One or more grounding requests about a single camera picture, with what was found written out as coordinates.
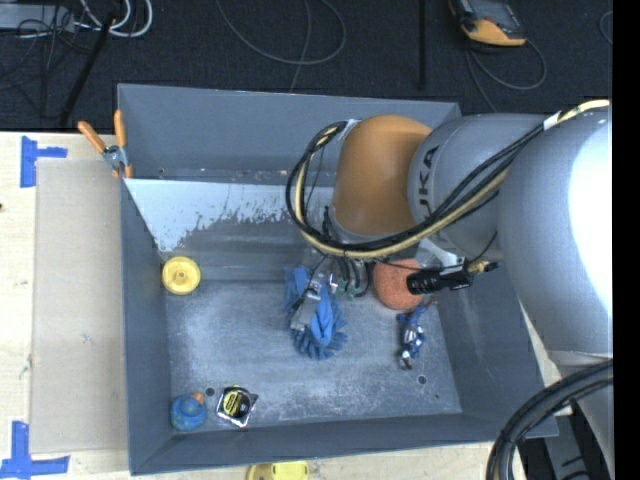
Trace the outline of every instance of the bin floor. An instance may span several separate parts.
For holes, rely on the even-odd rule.
[[[406,370],[397,312],[372,292],[340,300],[349,340],[324,361],[294,347],[282,307],[284,277],[205,280],[188,296],[168,294],[172,396],[213,388],[213,414],[224,387],[242,386],[259,397],[249,426],[461,412],[437,307],[420,319],[425,343]],[[209,417],[199,430],[229,426]]]

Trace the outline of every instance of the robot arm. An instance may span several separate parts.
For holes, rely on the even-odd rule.
[[[430,264],[408,276],[411,293],[464,288],[499,262],[563,375],[613,358],[608,101],[435,130],[400,116],[349,123],[320,133],[291,173],[290,213],[313,247],[365,261],[428,250]],[[327,236],[305,218],[302,180],[336,136],[344,143]],[[612,387],[583,408],[613,476]]]

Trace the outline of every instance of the yellow lid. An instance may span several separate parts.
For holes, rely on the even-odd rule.
[[[309,466],[303,460],[256,464],[249,468],[247,480],[307,480]]]
[[[192,259],[176,256],[164,264],[162,284],[171,293],[187,295],[200,284],[200,269]]]

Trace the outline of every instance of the blue object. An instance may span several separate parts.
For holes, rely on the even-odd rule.
[[[21,421],[14,421],[11,430],[11,458],[2,460],[0,478],[28,480],[32,475],[57,475],[67,472],[69,456],[59,459],[31,460],[29,425]]]
[[[308,303],[306,290],[309,281],[309,271],[304,267],[287,270],[285,274],[284,305],[289,325],[291,325],[291,320],[300,305]],[[312,359],[328,359],[338,350],[342,350],[347,342],[347,335],[340,332],[340,329],[347,325],[347,322],[335,297],[329,292],[326,282],[321,284],[318,295],[320,300],[310,323],[305,326],[304,330],[291,329],[291,332],[294,345],[300,353],[306,354]]]
[[[47,147],[38,149],[38,142],[22,136],[22,154],[20,162],[20,187],[33,187],[36,184],[36,160],[41,157],[66,158],[65,148]]]
[[[207,419],[207,406],[197,399],[198,393],[176,398],[171,404],[171,424],[180,432],[189,432],[201,426]]]
[[[401,313],[396,320],[404,324],[402,332],[401,358],[407,368],[411,368],[409,358],[415,359],[420,355],[420,347],[424,344],[424,330],[418,324],[418,320],[427,310],[427,306],[420,305],[411,313]]]

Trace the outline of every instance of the tape measure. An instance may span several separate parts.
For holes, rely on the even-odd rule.
[[[448,0],[462,32],[476,43],[522,46],[527,38],[511,6],[503,0]]]
[[[245,427],[257,400],[258,395],[239,386],[224,388],[216,414],[234,425]]]

